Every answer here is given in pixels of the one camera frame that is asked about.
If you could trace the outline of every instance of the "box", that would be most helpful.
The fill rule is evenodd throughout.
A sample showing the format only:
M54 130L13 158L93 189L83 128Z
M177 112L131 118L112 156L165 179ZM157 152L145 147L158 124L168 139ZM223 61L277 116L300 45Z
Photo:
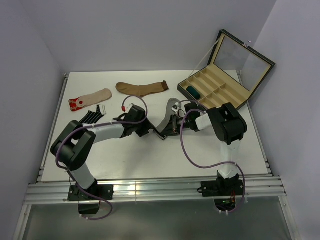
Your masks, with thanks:
M208 109L226 103L239 109L252 97L275 63L224 29L220 30L216 42L207 66L179 83L178 90ZM199 93L199 99L187 91L189 86Z

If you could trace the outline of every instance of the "white tabletop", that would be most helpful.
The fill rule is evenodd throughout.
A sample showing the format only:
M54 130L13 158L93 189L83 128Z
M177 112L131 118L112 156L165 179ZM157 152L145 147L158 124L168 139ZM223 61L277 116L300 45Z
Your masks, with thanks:
M70 73L58 113L51 144L72 120L81 120L88 107L72 112L68 100L108 88L112 98L101 104L107 114L98 123L106 123L121 115L121 104L126 95L116 90L116 83L146 85L166 80L169 90L145 96L148 119L155 126L163 120L170 98L186 99L178 90L178 83L186 79L191 71L125 71L125 72L80 72ZM139 99L128 99L126 106L134 103L143 107ZM245 175L268 174L258 137L247 105L239 110L248 130L241 141L238 164ZM199 165L207 166L220 161L220 141L212 128L200 132L183 132L186 151ZM122 139L109 139L93 145L86 161L91 173L98 180L128 180L216 176L217 169L200 169L186 159L179 136L162 141L155 133L139 138L135 133ZM55 164L55 157L48 152L45 161L43 182L68 181L68 175Z

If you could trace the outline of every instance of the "gray floor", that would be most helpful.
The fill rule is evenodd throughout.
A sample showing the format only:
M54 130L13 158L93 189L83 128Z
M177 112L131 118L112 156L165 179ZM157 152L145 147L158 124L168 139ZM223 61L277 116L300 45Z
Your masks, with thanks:
M248 200L248 204L229 216L219 215L212 199L117 203L110 217L98 221L79 218L76 204L38 205L32 207L23 239L290 239L277 197Z

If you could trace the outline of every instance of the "storage box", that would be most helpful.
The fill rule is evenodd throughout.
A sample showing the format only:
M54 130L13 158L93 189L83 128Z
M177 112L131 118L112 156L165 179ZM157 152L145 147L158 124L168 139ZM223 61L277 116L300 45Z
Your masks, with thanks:
M207 66L179 83L178 90L187 99L197 100L208 109L226 103L239 109L274 66L273 61L222 29ZM189 86L200 94L200 99L187 91Z

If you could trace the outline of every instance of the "striped sock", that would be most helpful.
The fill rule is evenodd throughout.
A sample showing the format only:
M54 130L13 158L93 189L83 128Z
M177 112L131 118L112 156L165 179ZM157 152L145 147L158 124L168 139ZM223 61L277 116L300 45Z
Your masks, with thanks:
M104 105L93 105L88 113L80 120L81 124L96 124L104 115L106 110Z

